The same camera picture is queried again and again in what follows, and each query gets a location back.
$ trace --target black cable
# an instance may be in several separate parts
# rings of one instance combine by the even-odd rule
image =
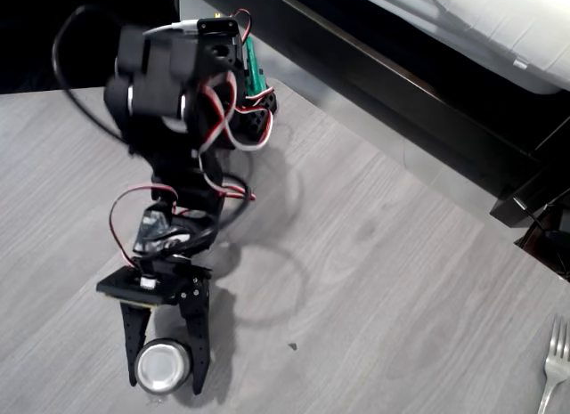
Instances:
[[[542,234],[545,235],[546,237],[546,229],[544,228],[544,226],[542,225],[542,223],[538,220],[538,218],[532,213],[530,212],[528,209],[523,209],[526,214],[528,216],[530,216],[533,221],[536,223],[536,225],[538,226],[539,229],[542,230]],[[560,252],[558,251],[558,247],[554,244],[554,242],[552,240],[550,240],[549,238],[546,238],[546,240],[550,241],[551,246],[554,248],[554,251],[556,252],[556,255],[558,257],[558,260],[560,262],[560,265],[562,266],[562,271],[566,274],[567,270],[566,270],[566,265],[564,264],[564,261],[562,260],[562,256],[560,255]]]
[[[240,205],[236,207],[235,210],[232,211],[228,216],[226,216],[224,220],[213,223],[212,225],[208,226],[201,232],[193,235],[190,240],[179,243],[171,248],[162,249],[160,252],[156,254],[150,254],[149,256],[144,256],[142,258],[143,260],[150,261],[159,258],[165,258],[167,256],[172,256],[174,254],[183,254],[184,251],[195,248],[201,243],[204,243],[204,241],[208,239],[212,235],[212,233],[223,230],[225,227],[227,227],[235,220],[237,220],[245,212],[245,210],[249,206],[249,202],[251,201],[250,200],[251,189],[246,184],[246,182],[237,175],[230,173],[223,173],[223,177],[230,180],[234,180],[241,187],[243,187],[243,190],[245,192],[243,193],[243,200],[241,201]]]
[[[544,228],[542,223],[540,221],[538,221],[538,218],[536,216],[534,216],[534,214],[532,212],[530,212],[528,209],[523,209],[523,210],[526,212],[526,214],[528,216],[530,216],[533,219],[533,221],[536,223],[536,225],[538,225],[539,229],[541,229],[542,232],[546,232],[546,229]]]
[[[108,135],[112,136],[113,138],[115,138],[116,140],[122,142],[122,143],[126,143],[125,140],[123,140],[123,138],[117,134],[115,131],[113,131],[110,127],[108,127],[107,125],[105,125],[98,117],[96,117],[93,112],[91,110],[89,110],[84,104],[83,102],[81,102],[77,96],[71,92],[71,86],[69,85],[68,81],[66,80],[65,76],[63,76],[63,74],[61,73],[61,65],[60,65],[60,44],[61,44],[61,39],[63,38],[63,36],[65,35],[66,31],[69,29],[69,27],[71,26],[71,24],[83,13],[86,12],[98,12],[98,13],[102,13],[104,15],[106,15],[109,19],[113,20],[113,22],[116,22],[119,26],[121,25],[120,21],[112,16],[111,14],[109,14],[108,12],[104,11],[103,9],[97,7],[97,6],[92,6],[92,5],[83,5],[83,6],[79,6],[63,23],[63,25],[60,28],[60,31],[57,33],[57,36],[55,36],[55,39],[53,40],[53,46],[52,46],[52,67],[53,67],[53,74],[55,75],[55,78],[57,79],[58,83],[60,84],[61,90],[68,96],[68,98],[71,100],[71,102],[73,102],[76,107],[83,113],[85,114],[85,116],[91,120],[94,124],[96,124],[101,130],[103,130],[104,132],[106,132]]]

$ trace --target metal bracket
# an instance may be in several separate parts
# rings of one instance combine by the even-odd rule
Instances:
[[[144,335],[151,317],[151,309],[121,303],[123,314],[123,327],[125,328],[126,363],[128,366],[128,379],[131,386],[136,386],[134,375],[134,361],[136,355],[144,346]]]
[[[178,295],[178,305],[188,329],[188,346],[193,365],[192,390],[194,394],[200,394],[210,364],[208,280],[194,278],[192,285]]]

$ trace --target fork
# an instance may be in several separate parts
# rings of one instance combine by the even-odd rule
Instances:
[[[550,339],[549,355],[544,362],[544,373],[546,374],[546,385],[542,395],[541,407],[538,414],[546,412],[552,391],[560,383],[570,378],[570,324],[568,320],[560,316],[554,318],[552,327],[552,338]]]

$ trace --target white connector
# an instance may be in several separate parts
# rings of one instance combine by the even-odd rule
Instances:
[[[198,20],[181,20],[180,22],[173,22],[170,25],[163,25],[161,27],[156,27],[145,31],[143,34],[148,36],[149,34],[158,33],[159,31],[167,31],[169,29],[181,29],[184,31],[197,31],[198,30]]]

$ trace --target wood grain surface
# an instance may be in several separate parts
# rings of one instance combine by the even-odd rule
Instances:
[[[145,162],[61,93],[0,97],[0,407],[6,413],[535,413],[555,313],[553,272],[275,82],[263,151],[232,153],[258,201],[198,264],[214,267],[204,392],[131,388],[112,200]],[[102,92],[78,91],[103,114]],[[147,193],[120,204],[132,240]],[[148,339],[180,333],[151,317]],[[570,385],[548,413],[570,411]]]

